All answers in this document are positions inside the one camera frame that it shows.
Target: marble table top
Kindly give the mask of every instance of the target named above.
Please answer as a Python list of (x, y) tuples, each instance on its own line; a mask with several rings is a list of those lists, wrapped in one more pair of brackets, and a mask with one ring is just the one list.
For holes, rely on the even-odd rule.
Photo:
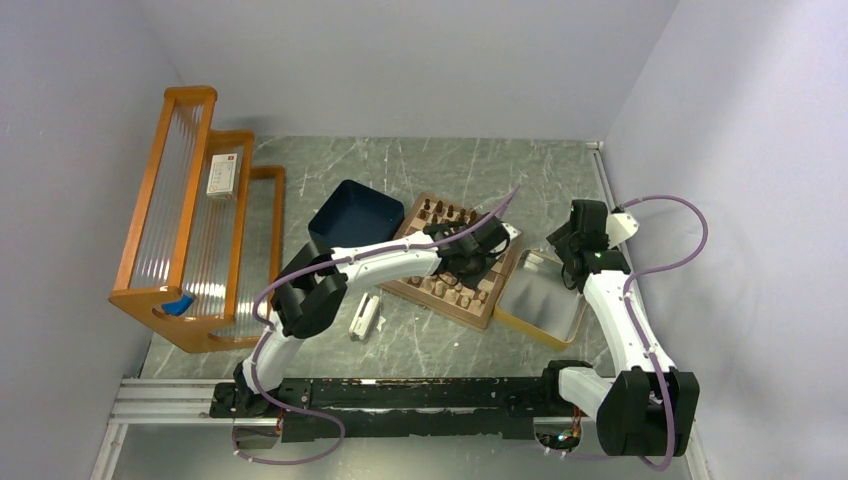
[[(568, 218), (573, 198), (603, 200), (595, 163), (583, 142), (447, 139), (265, 137), (254, 165), (286, 168), (283, 262), (309, 239), (307, 224), (333, 189), (353, 179), (400, 200), (409, 209), (423, 191), (485, 212), (522, 187), (504, 220), (523, 232), (522, 247), (552, 254), (545, 236)], [(251, 210), (270, 222), (271, 212)], [(267, 240), (245, 231), (245, 254)], [(289, 377), (538, 376), (550, 360), (578, 359), (612, 376), (612, 358), (597, 318), (587, 312), (576, 340), (552, 350), (492, 320), (478, 333), (378, 287), (386, 322), (364, 342), (347, 335), (361, 295), (349, 295), (337, 321), (306, 341)], [(187, 354), (154, 335), (142, 378), (230, 378), (250, 350)]]

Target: chessboard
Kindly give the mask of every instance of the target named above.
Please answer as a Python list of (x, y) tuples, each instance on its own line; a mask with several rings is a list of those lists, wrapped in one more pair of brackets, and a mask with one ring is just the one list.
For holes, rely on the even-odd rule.
[[(432, 193), (418, 195), (395, 238), (423, 230), (427, 225), (448, 221), (474, 223), (483, 214), (440, 198)], [(409, 277), (386, 282), (382, 287), (392, 293), (431, 308), (446, 317), (482, 332), (489, 326), (498, 296), (519, 252), (519, 239), (512, 240), (492, 270), (480, 281), (476, 290), (467, 288), (449, 273), (429, 277)]]

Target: blue object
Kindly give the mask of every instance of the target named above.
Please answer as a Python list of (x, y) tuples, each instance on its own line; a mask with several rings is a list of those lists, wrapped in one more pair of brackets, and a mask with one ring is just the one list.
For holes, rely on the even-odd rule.
[(344, 180), (309, 222), (309, 234), (328, 247), (363, 247), (391, 240), (403, 222), (403, 204), (353, 180)]
[(197, 298), (192, 293), (186, 293), (183, 295), (183, 298), (177, 300), (176, 302), (171, 303), (163, 303), (162, 311), (167, 313), (168, 315), (182, 315), (188, 310), (188, 307), (194, 303), (194, 299)]

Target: clear ribbed panel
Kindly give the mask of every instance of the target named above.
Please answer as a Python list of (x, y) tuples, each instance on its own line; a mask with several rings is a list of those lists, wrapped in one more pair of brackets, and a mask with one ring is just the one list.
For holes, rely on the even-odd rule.
[(196, 125), (200, 123), (203, 114), (202, 105), (177, 108), (183, 108), (188, 113), (193, 125), (183, 121), (176, 111), (172, 113), (130, 288), (161, 286), (165, 285), (168, 279), (188, 183), (188, 171), (194, 155)]
[(197, 203), (194, 207), (194, 224), (188, 244), (186, 269), (183, 275), (183, 291), (197, 296), (185, 315), (200, 317), (224, 313), (227, 293), (227, 275), (230, 271), (230, 253), (233, 246), (233, 228), (238, 202), (238, 176), (241, 172), (243, 147), (219, 153), (238, 154), (235, 190), (233, 198), (210, 198), (206, 196), (212, 162), (203, 162), (203, 171), (198, 186)]
[[(236, 324), (214, 332), (225, 338), (257, 336), (262, 325), (253, 319), (253, 298), (269, 283), (271, 259), (271, 224), (275, 209), (274, 179), (251, 180), (247, 192), (247, 219), (242, 240), (239, 288), (236, 297)], [(267, 303), (262, 302), (260, 312), (266, 313)]]

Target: white wall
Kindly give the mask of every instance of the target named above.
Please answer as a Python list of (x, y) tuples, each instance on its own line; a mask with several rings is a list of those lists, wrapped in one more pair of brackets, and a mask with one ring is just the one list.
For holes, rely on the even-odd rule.
[(677, 0), (143, 0), (216, 120), (261, 133), (601, 139)]
[(108, 302), (162, 91), (141, 11), (0, 6), (0, 477), (88, 478), (149, 338)]
[[(844, 1), (684, 0), (606, 138), (619, 201), (679, 194), (711, 223), (642, 292), (701, 381), (716, 479), (848, 474), (846, 54)], [(675, 209), (638, 211), (637, 267), (696, 243)]]

